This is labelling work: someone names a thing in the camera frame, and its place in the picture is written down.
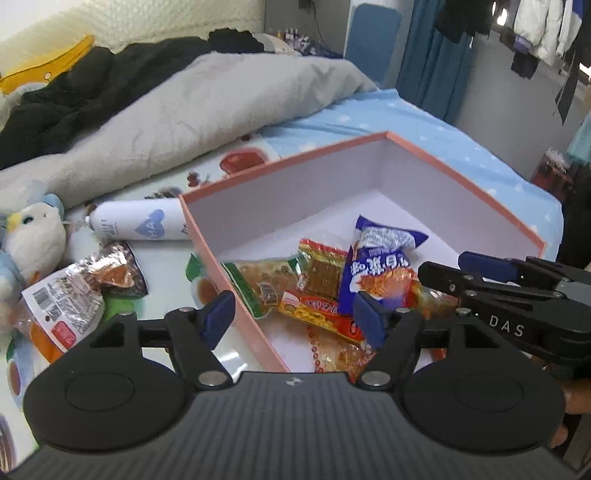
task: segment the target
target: metal screw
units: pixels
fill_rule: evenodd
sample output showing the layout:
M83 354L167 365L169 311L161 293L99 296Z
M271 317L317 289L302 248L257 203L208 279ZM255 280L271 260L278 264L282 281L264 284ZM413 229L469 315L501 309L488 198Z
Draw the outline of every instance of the metal screw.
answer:
M222 385L227 379L228 376L219 370L209 370L207 372L203 372L197 377L199 383L208 387L218 387Z
M372 370L361 375L361 381L370 387L383 387L390 382L390 375L380 370Z

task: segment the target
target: yellow beak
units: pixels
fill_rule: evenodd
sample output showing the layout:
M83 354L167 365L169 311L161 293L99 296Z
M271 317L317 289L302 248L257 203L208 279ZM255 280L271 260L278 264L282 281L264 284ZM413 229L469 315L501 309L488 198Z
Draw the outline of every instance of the yellow beak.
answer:
M8 233L12 233L17 229L17 227L21 224L22 217L20 213L13 213L10 217L8 217L6 221L6 230Z

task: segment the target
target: electrical cord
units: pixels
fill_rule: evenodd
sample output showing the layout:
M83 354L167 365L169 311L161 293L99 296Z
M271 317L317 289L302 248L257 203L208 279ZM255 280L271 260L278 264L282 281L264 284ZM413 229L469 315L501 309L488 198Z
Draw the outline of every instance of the electrical cord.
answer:
M326 45L326 41L324 40L322 32L320 31L320 26L318 25L318 16L316 15L316 2L314 0L310 0L310 3L312 4L312 8L314 9L314 22L316 23L316 30L318 30L318 35L320 36L322 43Z

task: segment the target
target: blue snack wrapper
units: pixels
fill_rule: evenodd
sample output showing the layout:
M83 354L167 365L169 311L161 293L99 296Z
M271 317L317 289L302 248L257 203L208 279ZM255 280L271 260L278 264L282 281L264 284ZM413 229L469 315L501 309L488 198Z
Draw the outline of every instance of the blue snack wrapper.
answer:
M360 215L343 270L339 313L353 313L353 299L361 290L367 291L389 309L402 306L407 292L386 292L384 286L388 282L390 285L396 282L395 269L410 267L405 252L414 250L427 238L428 235L422 232L381 225Z

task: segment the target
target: black blanket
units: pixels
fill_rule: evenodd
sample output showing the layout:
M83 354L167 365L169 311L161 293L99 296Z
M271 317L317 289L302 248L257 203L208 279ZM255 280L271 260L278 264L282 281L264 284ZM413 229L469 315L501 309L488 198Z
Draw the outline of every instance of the black blanket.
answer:
M0 170L41 155L62 153L75 136L96 129L137 99L212 50L263 51L249 32L224 29L211 44L199 37L137 43L118 54L95 47L69 72L22 96L0 132Z

